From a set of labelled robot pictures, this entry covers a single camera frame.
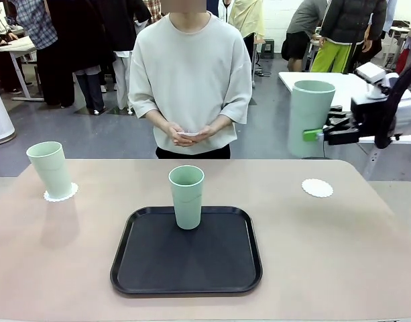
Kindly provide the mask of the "person's left hand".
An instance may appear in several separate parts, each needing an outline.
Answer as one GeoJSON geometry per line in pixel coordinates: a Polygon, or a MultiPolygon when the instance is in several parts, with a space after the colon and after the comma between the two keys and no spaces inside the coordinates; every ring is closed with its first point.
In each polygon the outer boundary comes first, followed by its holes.
{"type": "Polygon", "coordinates": [[[188,140],[194,142],[195,144],[200,143],[204,140],[207,140],[213,137],[216,133],[216,130],[213,126],[207,125],[194,136],[189,136],[188,140]]]}

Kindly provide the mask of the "person in plaid shirt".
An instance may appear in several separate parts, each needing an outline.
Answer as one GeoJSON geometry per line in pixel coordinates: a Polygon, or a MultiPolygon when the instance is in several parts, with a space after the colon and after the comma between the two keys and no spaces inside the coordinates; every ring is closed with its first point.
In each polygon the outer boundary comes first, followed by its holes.
{"type": "Polygon", "coordinates": [[[62,108],[74,104],[72,72],[66,65],[58,35],[44,0],[11,0],[16,20],[36,47],[37,67],[47,105],[62,108]]]}

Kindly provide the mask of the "person with red bag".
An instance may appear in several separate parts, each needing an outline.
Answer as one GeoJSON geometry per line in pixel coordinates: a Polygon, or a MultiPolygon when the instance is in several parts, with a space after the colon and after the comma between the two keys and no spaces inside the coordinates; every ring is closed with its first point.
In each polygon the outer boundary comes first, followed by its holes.
{"type": "Polygon", "coordinates": [[[402,53],[396,64],[395,72],[400,74],[411,65],[411,29],[407,34],[402,53]]]}

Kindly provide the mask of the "person in long black coat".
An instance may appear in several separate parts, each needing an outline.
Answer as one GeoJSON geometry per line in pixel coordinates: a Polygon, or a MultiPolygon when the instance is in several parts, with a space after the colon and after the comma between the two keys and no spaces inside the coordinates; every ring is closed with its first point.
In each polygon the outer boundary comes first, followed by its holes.
{"type": "Polygon", "coordinates": [[[64,59],[76,75],[91,115],[105,112],[99,73],[113,63],[101,16],[91,0],[44,0],[64,59]]]}

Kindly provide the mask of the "person in yellow garment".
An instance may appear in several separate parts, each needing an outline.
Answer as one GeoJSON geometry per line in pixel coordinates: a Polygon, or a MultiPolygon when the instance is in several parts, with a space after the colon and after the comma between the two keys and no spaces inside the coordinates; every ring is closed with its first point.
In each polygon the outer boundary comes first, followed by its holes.
{"type": "Polygon", "coordinates": [[[233,0],[229,23],[246,38],[253,34],[257,40],[265,37],[263,0],[233,0]]]}

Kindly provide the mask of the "pale green plastic cup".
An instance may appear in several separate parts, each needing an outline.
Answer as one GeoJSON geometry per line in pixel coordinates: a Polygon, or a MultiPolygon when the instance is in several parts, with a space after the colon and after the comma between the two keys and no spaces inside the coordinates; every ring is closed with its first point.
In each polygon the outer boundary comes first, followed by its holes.
{"type": "Polygon", "coordinates": [[[335,95],[334,85],[321,80],[294,83],[290,97],[288,150],[298,158],[322,155],[318,133],[327,121],[335,95]]]}
{"type": "Polygon", "coordinates": [[[168,175],[176,223],[181,229],[199,226],[202,209],[204,172],[191,165],[178,166],[168,175]]]}
{"type": "Polygon", "coordinates": [[[38,143],[29,147],[26,154],[51,199],[62,199],[72,192],[72,181],[61,143],[38,143]]]}

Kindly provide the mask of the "white standing desk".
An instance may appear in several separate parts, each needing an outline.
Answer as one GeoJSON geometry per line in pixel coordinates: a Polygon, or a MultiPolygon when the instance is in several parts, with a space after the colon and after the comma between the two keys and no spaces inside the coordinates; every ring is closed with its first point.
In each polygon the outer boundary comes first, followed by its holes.
{"type": "Polygon", "coordinates": [[[19,57],[33,54],[36,52],[36,47],[30,40],[29,36],[22,37],[18,40],[12,40],[8,44],[0,46],[0,52],[8,52],[11,58],[12,65],[16,71],[18,81],[21,85],[23,96],[13,96],[12,101],[27,101],[27,102],[44,102],[43,97],[32,97],[26,86],[26,83],[21,75],[21,69],[18,66],[17,59],[19,57]]]}

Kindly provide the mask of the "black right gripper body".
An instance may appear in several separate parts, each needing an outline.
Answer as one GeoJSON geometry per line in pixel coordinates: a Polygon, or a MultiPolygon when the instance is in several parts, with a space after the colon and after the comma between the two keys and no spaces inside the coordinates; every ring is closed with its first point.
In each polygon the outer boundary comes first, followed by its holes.
{"type": "Polygon", "coordinates": [[[353,123],[361,135],[375,135],[386,115],[387,99],[368,99],[367,97],[353,97],[351,99],[351,113],[353,123]]]}

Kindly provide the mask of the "person in beige sweater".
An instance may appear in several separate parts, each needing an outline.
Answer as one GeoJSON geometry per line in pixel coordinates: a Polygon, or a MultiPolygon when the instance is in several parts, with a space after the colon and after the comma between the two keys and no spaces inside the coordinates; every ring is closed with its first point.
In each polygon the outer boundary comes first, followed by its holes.
{"type": "Polygon", "coordinates": [[[142,30],[131,57],[129,104],[139,118],[158,110],[183,132],[198,133],[220,115],[233,124],[189,147],[153,124],[160,159],[228,159],[246,124],[251,58],[238,29],[207,10],[207,0],[161,0],[163,17],[142,30]]]}

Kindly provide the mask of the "person's right hand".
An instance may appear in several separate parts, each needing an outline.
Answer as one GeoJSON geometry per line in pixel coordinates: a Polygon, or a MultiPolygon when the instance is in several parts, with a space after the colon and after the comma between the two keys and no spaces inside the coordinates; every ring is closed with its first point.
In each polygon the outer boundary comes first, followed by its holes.
{"type": "Polygon", "coordinates": [[[175,146],[189,147],[194,144],[188,137],[180,135],[183,129],[178,124],[167,122],[164,131],[175,146]]]}

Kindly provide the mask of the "person's right forearm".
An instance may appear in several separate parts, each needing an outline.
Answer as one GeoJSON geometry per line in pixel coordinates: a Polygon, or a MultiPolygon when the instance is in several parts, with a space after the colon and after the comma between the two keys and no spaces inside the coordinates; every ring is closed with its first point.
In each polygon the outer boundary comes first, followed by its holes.
{"type": "Polygon", "coordinates": [[[158,110],[148,111],[145,114],[145,118],[162,131],[167,131],[174,125],[173,123],[167,121],[166,118],[158,110]]]}

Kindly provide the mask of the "person in lime green trousers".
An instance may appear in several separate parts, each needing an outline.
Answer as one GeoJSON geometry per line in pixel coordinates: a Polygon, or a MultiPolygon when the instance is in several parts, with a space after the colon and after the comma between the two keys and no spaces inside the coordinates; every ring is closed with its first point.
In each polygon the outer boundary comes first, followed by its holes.
{"type": "Polygon", "coordinates": [[[346,73],[354,51],[364,52],[381,36],[387,0],[330,0],[312,72],[346,73]]]}

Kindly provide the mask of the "person in grey top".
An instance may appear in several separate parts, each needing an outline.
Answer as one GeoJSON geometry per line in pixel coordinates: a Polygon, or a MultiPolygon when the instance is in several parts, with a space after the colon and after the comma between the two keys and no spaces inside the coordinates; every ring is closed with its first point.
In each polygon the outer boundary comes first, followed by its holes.
{"type": "Polygon", "coordinates": [[[282,44],[289,72],[301,72],[302,61],[316,27],[322,23],[328,0],[303,0],[295,11],[282,44]]]}

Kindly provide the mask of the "large white table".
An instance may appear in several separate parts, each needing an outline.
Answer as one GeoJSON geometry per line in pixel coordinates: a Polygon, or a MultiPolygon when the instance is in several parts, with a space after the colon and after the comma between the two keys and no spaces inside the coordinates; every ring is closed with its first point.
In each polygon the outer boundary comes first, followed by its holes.
{"type": "MultiPolygon", "coordinates": [[[[357,90],[361,90],[366,87],[366,82],[354,74],[279,72],[278,76],[290,92],[292,92],[294,83],[297,81],[315,80],[331,83],[336,88],[332,106],[340,105],[344,112],[351,111],[351,95],[345,91],[344,86],[348,85],[350,89],[357,90]]],[[[408,103],[411,103],[410,91],[406,91],[402,96],[402,105],[405,106],[408,103]]],[[[404,133],[399,136],[398,140],[396,138],[392,138],[392,143],[411,145],[411,121],[409,123],[409,127],[410,129],[405,130],[404,133]]]]}

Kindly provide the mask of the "black plastic serving tray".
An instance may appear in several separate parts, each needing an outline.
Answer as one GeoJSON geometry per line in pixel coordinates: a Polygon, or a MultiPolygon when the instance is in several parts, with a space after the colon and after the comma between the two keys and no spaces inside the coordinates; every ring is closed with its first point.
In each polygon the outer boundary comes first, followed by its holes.
{"type": "Polygon", "coordinates": [[[242,209],[204,206],[198,227],[178,227],[173,207],[145,207],[125,224],[110,271],[131,297],[241,294],[263,269],[253,221],[242,209]]]}

